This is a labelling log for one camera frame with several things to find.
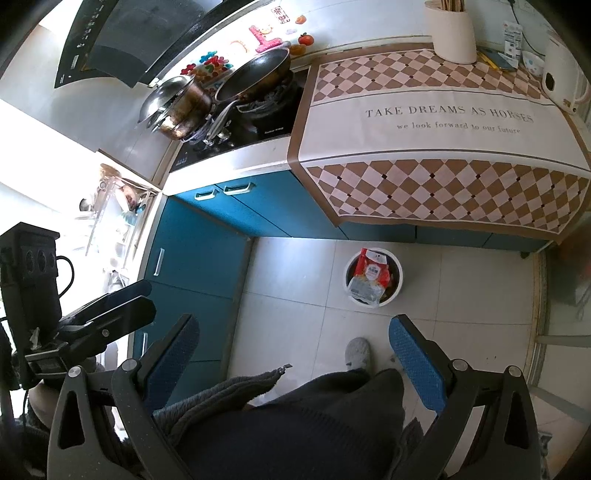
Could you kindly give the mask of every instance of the cabinet door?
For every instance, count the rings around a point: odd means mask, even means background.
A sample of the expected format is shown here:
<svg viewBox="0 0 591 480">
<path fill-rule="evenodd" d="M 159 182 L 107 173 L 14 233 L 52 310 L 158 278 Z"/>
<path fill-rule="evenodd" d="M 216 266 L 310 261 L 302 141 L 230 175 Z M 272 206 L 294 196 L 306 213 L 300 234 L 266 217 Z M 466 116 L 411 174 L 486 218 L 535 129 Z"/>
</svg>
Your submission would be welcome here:
<svg viewBox="0 0 591 480">
<path fill-rule="evenodd" d="M 346 239 L 290 170 L 218 184 L 244 205 L 298 238 Z"/>
<path fill-rule="evenodd" d="M 526 238 L 523 236 L 493 233 L 484 244 L 484 248 L 513 250 L 516 252 L 535 252 L 542 248 L 546 243 L 548 243 L 548 240 L 540 240 L 539 238 Z"/>
<path fill-rule="evenodd" d="M 431 226 L 417 227 L 418 244 L 482 247 L 490 235 L 489 232 L 473 232 L 471 230 L 452 230 Z"/>
<path fill-rule="evenodd" d="M 413 243 L 416 237 L 414 225 L 374 225 L 373 223 L 345 222 L 340 229 L 349 240 L 374 242 Z"/>
<path fill-rule="evenodd" d="M 233 319 L 236 316 L 232 300 L 157 282 L 152 282 L 149 298 L 156 307 L 156 317 L 150 325 L 135 332 L 135 358 L 142 355 L 144 342 L 147 348 L 162 339 L 183 313 L 191 313 L 199 321 L 200 332 L 199 344 L 191 361 L 222 359 L 226 339 L 234 327 Z"/>
<path fill-rule="evenodd" d="M 145 278 L 234 298 L 242 290 L 251 239 L 187 203 L 168 198 L 152 243 Z"/>
<path fill-rule="evenodd" d="M 289 236 L 233 196 L 224 195 L 215 185 L 179 193 L 177 197 L 247 235 Z"/>
<path fill-rule="evenodd" d="M 221 367 L 218 361 L 190 362 L 178 379 L 166 405 L 172 405 L 220 383 L 223 380 Z"/>
</svg>

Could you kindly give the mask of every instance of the floor tile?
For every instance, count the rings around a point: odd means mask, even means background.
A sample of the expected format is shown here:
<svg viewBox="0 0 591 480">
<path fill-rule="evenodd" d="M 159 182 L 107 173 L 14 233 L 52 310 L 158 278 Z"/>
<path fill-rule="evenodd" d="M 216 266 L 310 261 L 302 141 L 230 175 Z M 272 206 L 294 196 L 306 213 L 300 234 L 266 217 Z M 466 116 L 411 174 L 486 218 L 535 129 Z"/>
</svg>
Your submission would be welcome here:
<svg viewBox="0 0 591 480">
<path fill-rule="evenodd" d="M 411 417 L 416 417 L 417 420 L 420 422 L 421 427 L 423 428 L 423 433 L 427 433 L 427 430 L 433 423 L 433 420 L 435 420 L 436 415 L 437 414 L 433 410 L 429 410 L 427 407 L 425 407 L 425 405 L 423 405 L 423 402 L 419 399 L 417 405 L 414 407 L 414 411 Z"/>
<path fill-rule="evenodd" d="M 470 418 L 464 428 L 464 433 L 462 433 L 462 436 L 456 445 L 456 449 L 453 451 L 452 457 L 449 459 L 447 467 L 445 468 L 448 475 L 453 475 L 462 466 L 462 463 L 468 454 L 468 450 L 472 445 L 472 440 L 478 429 L 478 424 L 480 423 L 480 418 L 482 417 L 483 412 L 484 407 L 475 407 L 472 409 Z"/>
<path fill-rule="evenodd" d="M 335 245 L 335 240 L 258 238 L 244 291 L 325 306 Z"/>
<path fill-rule="evenodd" d="M 353 302 L 343 287 L 343 272 L 351 257 L 363 247 L 379 247 L 391 251 L 404 273 L 402 290 L 392 302 L 379 309 L 369 309 Z M 395 244 L 388 242 L 357 242 L 339 240 L 330 279 L 327 307 L 368 312 L 378 310 L 381 315 L 405 313 L 410 318 L 434 320 L 439 295 L 441 247 L 437 245 Z"/>
<path fill-rule="evenodd" d="M 531 256 L 482 248 L 443 247 L 438 322 L 531 324 Z"/>
<path fill-rule="evenodd" d="M 560 420 L 567 416 L 566 413 L 561 412 L 559 409 L 554 408 L 534 395 L 531 396 L 531 403 L 534 406 L 535 422 L 538 425 Z"/>
<path fill-rule="evenodd" d="M 591 349 L 548 345 L 538 386 L 591 411 L 588 365 Z"/>
<path fill-rule="evenodd" d="M 320 334 L 318 353 L 312 377 L 347 370 L 345 366 L 345 347 L 355 337 L 366 338 L 372 348 L 374 371 L 392 368 L 392 348 L 388 340 L 390 316 L 372 313 L 352 312 L 327 308 Z M 435 322 L 414 320 L 414 324 L 427 339 L 433 336 Z M 417 404 L 418 395 L 408 376 L 402 376 L 404 382 L 403 407 L 406 412 L 406 423 L 412 419 L 411 414 Z"/>
<path fill-rule="evenodd" d="M 312 375 L 323 316 L 324 307 L 244 293 L 228 378 L 291 364 L 274 396 L 303 385 Z"/>
<path fill-rule="evenodd" d="M 433 339 L 450 358 L 463 358 L 477 370 L 523 369 L 530 325 L 436 322 Z"/>
<path fill-rule="evenodd" d="M 571 457 L 579 442 L 589 428 L 570 417 L 546 423 L 538 427 L 541 432 L 549 432 L 552 439 L 548 443 L 548 470 L 553 478 Z"/>
</svg>

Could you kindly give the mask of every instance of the checkered pattern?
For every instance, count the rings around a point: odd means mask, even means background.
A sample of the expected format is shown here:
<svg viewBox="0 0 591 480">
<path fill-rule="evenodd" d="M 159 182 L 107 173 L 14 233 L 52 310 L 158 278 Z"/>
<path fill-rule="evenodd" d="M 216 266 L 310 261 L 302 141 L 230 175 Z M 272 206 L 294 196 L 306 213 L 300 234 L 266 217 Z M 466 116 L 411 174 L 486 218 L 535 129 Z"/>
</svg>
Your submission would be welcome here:
<svg viewBox="0 0 591 480">
<path fill-rule="evenodd" d="M 486 63 L 458 65 L 433 50 L 410 50 L 355 57 L 320 66 L 312 105 L 363 91 L 404 87 L 465 87 L 501 90 L 533 99 L 543 96 L 539 82 L 527 72 L 500 72 Z"/>
<path fill-rule="evenodd" d="M 305 166 L 339 216 L 457 220 L 560 233 L 589 179 L 483 160 L 380 160 Z"/>
</svg>

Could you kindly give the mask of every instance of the pot lid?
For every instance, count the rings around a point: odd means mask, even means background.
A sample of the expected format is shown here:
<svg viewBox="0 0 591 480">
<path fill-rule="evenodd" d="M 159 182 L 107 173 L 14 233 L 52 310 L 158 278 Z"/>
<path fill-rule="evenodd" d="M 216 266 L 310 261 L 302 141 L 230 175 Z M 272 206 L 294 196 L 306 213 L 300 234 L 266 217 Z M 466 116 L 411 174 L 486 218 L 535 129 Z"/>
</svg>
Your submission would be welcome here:
<svg viewBox="0 0 591 480">
<path fill-rule="evenodd" d="M 158 110 L 164 110 L 166 105 L 195 79 L 190 75 L 179 75 L 166 80 L 162 85 L 150 93 L 139 109 L 140 124 L 154 115 Z"/>
</svg>

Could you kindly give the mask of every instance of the stove burner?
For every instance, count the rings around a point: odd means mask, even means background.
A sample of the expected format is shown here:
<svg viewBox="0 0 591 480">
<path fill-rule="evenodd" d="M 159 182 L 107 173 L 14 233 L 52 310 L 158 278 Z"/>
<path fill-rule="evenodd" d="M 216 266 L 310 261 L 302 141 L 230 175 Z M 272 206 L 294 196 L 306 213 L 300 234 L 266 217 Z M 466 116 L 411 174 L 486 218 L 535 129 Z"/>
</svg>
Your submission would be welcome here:
<svg viewBox="0 0 591 480">
<path fill-rule="evenodd" d="M 223 154 L 236 148 L 288 135 L 294 125 L 306 81 L 307 70 L 290 72 L 262 99 L 241 105 L 230 114 L 225 139 L 216 137 L 212 145 L 203 142 L 212 120 L 184 139 L 184 145 L 170 171 Z"/>
</svg>

